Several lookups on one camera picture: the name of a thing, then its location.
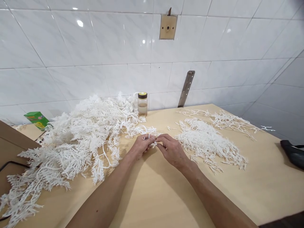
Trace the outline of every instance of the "black object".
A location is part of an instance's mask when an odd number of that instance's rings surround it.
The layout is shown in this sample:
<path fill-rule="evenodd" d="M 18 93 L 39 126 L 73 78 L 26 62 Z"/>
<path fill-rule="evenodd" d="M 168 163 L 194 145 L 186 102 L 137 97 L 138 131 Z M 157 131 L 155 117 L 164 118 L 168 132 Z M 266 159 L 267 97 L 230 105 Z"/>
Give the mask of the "black object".
<path fill-rule="evenodd" d="M 148 94 L 146 92 L 138 93 L 139 99 L 147 99 L 147 97 L 148 97 Z"/>
<path fill-rule="evenodd" d="M 288 140 L 282 140 L 280 143 L 290 162 L 304 170 L 304 151 L 299 149 L 304 148 L 304 145 L 294 146 Z"/>
<path fill-rule="evenodd" d="M 15 162 L 15 161 L 8 161 L 7 163 L 5 163 L 1 168 L 0 168 L 0 172 L 8 165 L 8 164 L 15 164 L 15 165 L 19 165 L 19 166 L 23 166 L 25 168 L 29 168 L 29 166 L 27 165 L 24 165 L 24 164 L 21 164 L 21 163 L 18 163 L 18 162 Z M 7 216 L 7 217 L 4 217 L 4 218 L 0 218 L 0 222 L 3 221 L 3 220 L 6 220 L 8 219 L 10 216 Z"/>
<path fill-rule="evenodd" d="M 260 228 L 303 228 L 304 212 L 259 226 Z"/>

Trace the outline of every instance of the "glass jar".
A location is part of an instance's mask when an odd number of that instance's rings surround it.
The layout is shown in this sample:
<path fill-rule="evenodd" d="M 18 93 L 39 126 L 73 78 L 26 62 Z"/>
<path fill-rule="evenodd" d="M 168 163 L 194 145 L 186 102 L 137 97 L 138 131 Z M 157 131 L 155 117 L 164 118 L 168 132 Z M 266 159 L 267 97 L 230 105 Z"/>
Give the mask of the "glass jar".
<path fill-rule="evenodd" d="M 140 116 L 147 116 L 148 113 L 148 94 L 146 92 L 138 93 L 138 112 Z"/>

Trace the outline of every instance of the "black cable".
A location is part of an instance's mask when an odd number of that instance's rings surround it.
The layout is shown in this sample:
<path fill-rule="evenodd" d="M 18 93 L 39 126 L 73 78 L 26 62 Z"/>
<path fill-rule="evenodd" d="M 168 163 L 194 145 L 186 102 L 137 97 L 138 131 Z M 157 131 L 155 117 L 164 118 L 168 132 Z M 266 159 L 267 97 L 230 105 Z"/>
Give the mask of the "black cable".
<path fill-rule="evenodd" d="M 4 220 L 8 219 L 9 217 L 10 217 L 10 216 L 4 217 L 4 218 L 0 218 L 0 222 L 2 222 L 2 221 L 4 221 Z"/>
<path fill-rule="evenodd" d="M 15 165 L 19 165 L 19 166 L 23 166 L 25 168 L 30 168 L 29 166 L 27 165 L 24 165 L 24 164 L 21 164 L 21 163 L 18 163 L 18 162 L 15 162 L 15 161 L 8 161 L 7 163 L 5 163 L 1 168 L 0 168 L 0 172 L 8 165 L 8 164 L 15 164 Z"/>

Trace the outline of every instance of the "human arm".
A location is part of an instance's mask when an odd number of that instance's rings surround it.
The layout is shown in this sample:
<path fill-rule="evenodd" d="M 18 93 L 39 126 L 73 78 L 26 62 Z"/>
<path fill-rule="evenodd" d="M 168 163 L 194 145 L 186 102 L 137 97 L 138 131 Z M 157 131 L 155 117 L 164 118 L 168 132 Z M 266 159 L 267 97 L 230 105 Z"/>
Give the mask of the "human arm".
<path fill-rule="evenodd" d="M 197 164 L 185 154 L 180 143 L 168 134 L 160 135 L 156 142 L 165 159 L 189 181 L 203 203 L 216 228 L 257 228 L 257 225 L 229 200 L 201 172 Z"/>
<path fill-rule="evenodd" d="M 140 159 L 155 136 L 138 136 L 134 145 L 109 177 L 90 195 L 66 228 L 107 228 L 118 209 L 132 167 Z"/>

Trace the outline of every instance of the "human hand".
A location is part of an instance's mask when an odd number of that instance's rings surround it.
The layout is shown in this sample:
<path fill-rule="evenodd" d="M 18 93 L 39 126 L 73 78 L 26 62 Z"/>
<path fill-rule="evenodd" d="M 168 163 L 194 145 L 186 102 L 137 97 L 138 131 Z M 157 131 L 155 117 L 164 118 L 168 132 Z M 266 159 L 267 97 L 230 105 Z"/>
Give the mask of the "human hand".
<path fill-rule="evenodd" d="M 148 134 L 138 136 L 130 150 L 136 155 L 137 159 L 140 159 L 143 153 L 146 153 L 150 149 L 150 144 L 156 139 L 153 135 L 150 135 L 150 138 L 148 136 Z"/>
<path fill-rule="evenodd" d="M 180 170 L 183 167 L 187 167 L 192 164 L 192 161 L 187 157 L 181 144 L 168 134 L 159 135 L 156 142 L 162 142 L 157 144 L 165 159 Z"/>

